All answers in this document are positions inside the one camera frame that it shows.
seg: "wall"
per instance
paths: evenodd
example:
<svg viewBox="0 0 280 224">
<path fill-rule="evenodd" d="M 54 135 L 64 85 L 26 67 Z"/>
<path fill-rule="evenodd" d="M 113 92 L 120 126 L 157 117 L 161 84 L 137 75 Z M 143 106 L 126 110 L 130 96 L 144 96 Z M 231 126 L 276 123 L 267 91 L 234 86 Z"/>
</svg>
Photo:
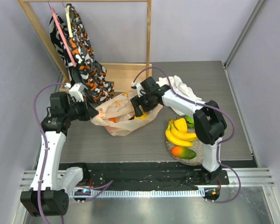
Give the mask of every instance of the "wall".
<svg viewBox="0 0 280 224">
<path fill-rule="evenodd" d="M 0 0 L 0 224 L 12 223 L 23 172 L 33 167 L 39 150 L 34 96 L 56 82 L 57 76 L 57 68 L 17 1 Z M 52 91 L 38 100 L 41 118 Z"/>
<path fill-rule="evenodd" d="M 280 195 L 280 0 L 267 1 L 230 73 L 256 158 Z"/>
<path fill-rule="evenodd" d="M 151 61 L 224 62 L 256 2 L 152 0 Z M 61 3 L 51 5 L 65 18 Z M 73 6 L 81 15 L 99 61 L 146 60 L 146 3 L 74 3 Z M 48 28 L 49 18 L 42 17 L 42 22 Z"/>
</svg>

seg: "bunch of bananas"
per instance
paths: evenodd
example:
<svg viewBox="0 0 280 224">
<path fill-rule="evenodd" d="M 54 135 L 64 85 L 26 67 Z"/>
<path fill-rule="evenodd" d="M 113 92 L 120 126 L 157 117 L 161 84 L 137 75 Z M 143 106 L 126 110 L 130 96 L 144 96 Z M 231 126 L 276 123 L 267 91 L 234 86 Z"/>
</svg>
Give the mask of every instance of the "bunch of bananas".
<svg viewBox="0 0 280 224">
<path fill-rule="evenodd" d="M 185 118 L 178 120 L 169 119 L 165 136 L 172 144 L 176 146 L 192 147 L 192 141 L 197 139 L 195 133 L 187 133 L 188 127 Z"/>
</svg>

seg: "white cloth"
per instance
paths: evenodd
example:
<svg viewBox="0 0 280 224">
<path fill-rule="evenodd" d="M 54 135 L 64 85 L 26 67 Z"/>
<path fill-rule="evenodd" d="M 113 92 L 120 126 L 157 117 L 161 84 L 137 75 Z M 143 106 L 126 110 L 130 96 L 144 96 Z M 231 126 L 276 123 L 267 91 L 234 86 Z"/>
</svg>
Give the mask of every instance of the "white cloth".
<svg viewBox="0 0 280 224">
<path fill-rule="evenodd" d="M 178 76 L 169 76 L 170 83 L 176 93 L 182 93 L 193 100 L 202 100 L 201 98 L 197 97 L 193 90 L 190 87 L 187 87 L 185 83 L 182 82 L 181 78 Z M 159 81 L 157 82 L 159 86 L 163 86 L 165 84 L 169 85 L 167 78 L 159 78 Z M 172 110 L 177 113 L 179 116 L 185 116 L 184 113 L 172 108 Z"/>
</svg>

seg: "translucent plastic bag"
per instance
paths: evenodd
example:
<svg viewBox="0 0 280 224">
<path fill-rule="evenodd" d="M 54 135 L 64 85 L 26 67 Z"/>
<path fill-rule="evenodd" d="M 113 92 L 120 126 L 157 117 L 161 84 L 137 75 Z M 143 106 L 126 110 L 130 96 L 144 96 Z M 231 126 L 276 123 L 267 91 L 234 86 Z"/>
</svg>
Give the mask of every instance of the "translucent plastic bag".
<svg viewBox="0 0 280 224">
<path fill-rule="evenodd" d="M 112 136 L 125 136 L 147 125 L 155 119 L 163 106 L 157 105 L 153 110 L 147 113 L 148 115 L 145 118 L 133 119 L 135 111 L 130 100 L 136 95 L 136 90 L 124 92 L 99 105 L 95 108 L 99 114 L 91 119 L 91 122 L 98 126 L 104 126 Z"/>
</svg>

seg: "clothes hanger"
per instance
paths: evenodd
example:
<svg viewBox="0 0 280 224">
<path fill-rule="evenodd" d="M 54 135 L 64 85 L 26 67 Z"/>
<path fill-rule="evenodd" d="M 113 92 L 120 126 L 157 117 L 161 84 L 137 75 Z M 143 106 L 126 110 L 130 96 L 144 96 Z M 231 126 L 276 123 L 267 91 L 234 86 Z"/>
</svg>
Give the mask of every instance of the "clothes hanger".
<svg viewBox="0 0 280 224">
<path fill-rule="evenodd" d="M 64 8 L 65 8 L 65 16 L 66 16 L 67 28 L 69 30 L 69 35 L 70 35 L 70 37 L 73 37 L 73 32 L 71 30 L 71 25 L 70 25 L 70 5 L 68 5 L 67 7 L 64 7 Z"/>
<path fill-rule="evenodd" d="M 48 5 L 50 6 L 51 13 L 52 13 L 52 15 L 53 15 L 53 19 L 54 19 L 55 24 L 56 24 L 56 26 L 57 26 L 57 30 L 59 31 L 59 34 L 60 34 L 60 36 L 61 36 L 62 42 L 63 42 L 63 44 L 65 45 L 66 51 L 67 51 L 67 53 L 69 54 L 70 61 L 72 62 L 73 66 L 76 67 L 76 66 L 77 66 L 77 63 L 76 63 L 76 61 L 75 61 L 75 59 L 74 59 L 74 57 L 73 57 L 73 54 L 71 53 L 70 48 L 69 48 L 69 46 L 68 46 L 68 44 L 67 44 L 67 40 L 66 40 L 66 38 L 65 38 L 65 36 L 64 36 L 64 33 L 63 33 L 63 31 L 62 31 L 62 29 L 61 29 L 61 27 L 60 27 L 59 21 L 58 21 L 58 19 L 57 19 L 57 17 L 56 17 L 55 10 L 54 10 L 54 8 L 50 5 L 49 0 L 47 0 L 47 3 L 48 3 Z"/>
</svg>

